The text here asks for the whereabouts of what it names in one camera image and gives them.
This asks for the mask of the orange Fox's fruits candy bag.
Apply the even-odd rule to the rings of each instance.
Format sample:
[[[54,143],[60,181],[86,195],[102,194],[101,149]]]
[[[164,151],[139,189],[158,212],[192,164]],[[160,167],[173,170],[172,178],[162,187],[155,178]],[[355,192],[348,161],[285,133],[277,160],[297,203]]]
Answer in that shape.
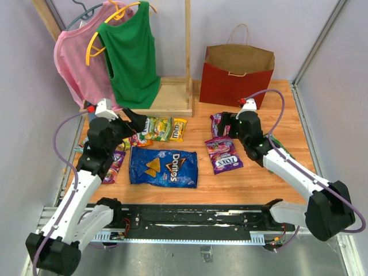
[[[153,145],[152,140],[142,139],[139,134],[134,134],[129,138],[124,138],[122,143],[117,146],[119,151],[128,151],[132,147],[147,147]]]

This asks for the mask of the green Fox's spring tea bag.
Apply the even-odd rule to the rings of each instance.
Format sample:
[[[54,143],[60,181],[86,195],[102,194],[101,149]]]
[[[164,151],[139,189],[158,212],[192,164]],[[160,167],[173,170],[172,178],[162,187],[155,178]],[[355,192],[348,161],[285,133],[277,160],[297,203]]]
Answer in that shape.
[[[144,130],[140,133],[141,139],[154,141],[169,141],[172,132],[173,119],[148,116]]]

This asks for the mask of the purple Fox's berries bag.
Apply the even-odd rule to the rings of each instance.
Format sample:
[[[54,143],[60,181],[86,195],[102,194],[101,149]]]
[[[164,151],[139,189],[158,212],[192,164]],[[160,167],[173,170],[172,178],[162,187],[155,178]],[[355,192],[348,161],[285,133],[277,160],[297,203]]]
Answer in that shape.
[[[243,167],[230,137],[215,137],[205,142],[214,174],[224,173]]]

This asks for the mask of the purple snack pack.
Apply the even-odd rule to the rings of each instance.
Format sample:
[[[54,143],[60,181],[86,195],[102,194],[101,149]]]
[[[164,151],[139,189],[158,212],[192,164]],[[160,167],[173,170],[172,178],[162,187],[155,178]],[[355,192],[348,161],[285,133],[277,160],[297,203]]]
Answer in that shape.
[[[113,154],[113,163],[108,170],[104,180],[102,181],[103,184],[114,184],[116,182],[116,178],[118,176],[119,170],[125,158],[125,151],[115,151]]]

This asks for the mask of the yellow M&M's bag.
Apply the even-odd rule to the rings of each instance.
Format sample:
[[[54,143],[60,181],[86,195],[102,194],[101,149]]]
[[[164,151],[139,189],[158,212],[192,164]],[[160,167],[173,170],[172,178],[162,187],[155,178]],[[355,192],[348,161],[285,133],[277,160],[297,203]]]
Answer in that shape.
[[[170,140],[183,142],[183,135],[185,132],[187,120],[184,118],[175,118]]]

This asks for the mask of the red paper bag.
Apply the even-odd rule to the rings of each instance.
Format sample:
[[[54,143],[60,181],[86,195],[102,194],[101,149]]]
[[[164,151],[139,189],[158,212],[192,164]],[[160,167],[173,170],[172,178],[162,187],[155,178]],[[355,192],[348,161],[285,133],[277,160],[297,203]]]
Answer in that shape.
[[[239,100],[268,88],[274,72],[274,52],[235,43],[235,33],[226,44],[208,46],[202,70],[199,101],[207,104],[237,106]]]

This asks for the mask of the dark blue snack wrapper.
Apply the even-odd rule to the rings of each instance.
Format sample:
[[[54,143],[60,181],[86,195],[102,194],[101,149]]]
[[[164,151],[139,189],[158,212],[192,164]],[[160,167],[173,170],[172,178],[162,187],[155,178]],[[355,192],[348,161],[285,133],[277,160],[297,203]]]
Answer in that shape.
[[[195,189],[198,183],[197,153],[133,147],[129,179],[134,185]]]

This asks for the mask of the green candy bag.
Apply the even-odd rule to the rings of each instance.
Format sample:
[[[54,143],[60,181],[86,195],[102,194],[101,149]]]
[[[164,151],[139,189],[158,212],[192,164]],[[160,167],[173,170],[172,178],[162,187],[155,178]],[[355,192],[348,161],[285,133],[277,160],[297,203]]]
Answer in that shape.
[[[287,155],[289,155],[292,159],[296,159],[286,148],[285,148],[285,146],[278,140],[278,139],[276,139],[273,135],[271,135],[271,139],[272,139],[272,141],[273,141],[273,143],[275,144],[275,146],[277,146],[279,149],[280,148],[282,148],[285,152],[286,152],[286,154]],[[273,174],[274,172],[272,171],[272,170],[268,170],[268,172],[270,173],[270,174]]]

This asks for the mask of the teal Fox's candy bag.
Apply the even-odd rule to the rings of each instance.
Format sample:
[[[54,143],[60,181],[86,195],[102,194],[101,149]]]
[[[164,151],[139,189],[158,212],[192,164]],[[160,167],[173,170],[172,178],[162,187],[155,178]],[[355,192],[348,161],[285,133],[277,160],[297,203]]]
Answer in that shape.
[[[79,152],[79,153],[82,153],[83,152],[83,149],[84,149],[84,146],[85,144],[88,142],[88,138],[84,138],[75,148],[74,148],[74,151],[76,152]]]

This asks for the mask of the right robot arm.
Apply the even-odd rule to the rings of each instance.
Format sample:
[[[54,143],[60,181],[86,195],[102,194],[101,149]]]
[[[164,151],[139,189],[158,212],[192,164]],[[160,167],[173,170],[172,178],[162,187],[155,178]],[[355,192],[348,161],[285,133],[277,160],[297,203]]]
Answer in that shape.
[[[281,199],[269,202],[260,216],[264,228],[273,230],[280,223],[298,225],[308,228],[315,238],[327,241],[355,223],[347,186],[341,181],[330,182],[300,165],[263,133],[256,112],[224,112],[218,132],[225,127],[229,127],[231,138],[241,142],[251,160],[278,175],[306,201],[305,204]]]

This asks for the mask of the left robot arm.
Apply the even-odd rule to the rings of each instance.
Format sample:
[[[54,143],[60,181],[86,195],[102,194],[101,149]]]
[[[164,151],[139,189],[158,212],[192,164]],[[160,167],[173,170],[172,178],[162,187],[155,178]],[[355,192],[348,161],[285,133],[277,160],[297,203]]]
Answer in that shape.
[[[74,173],[72,184],[42,230],[30,233],[25,242],[34,275],[38,269],[72,275],[94,236],[107,225],[115,228],[122,223],[121,202],[111,198],[99,200],[86,217],[82,214],[113,164],[116,148],[145,128],[145,115],[129,108],[123,112],[127,120],[108,109],[96,111],[78,164],[65,162]]]

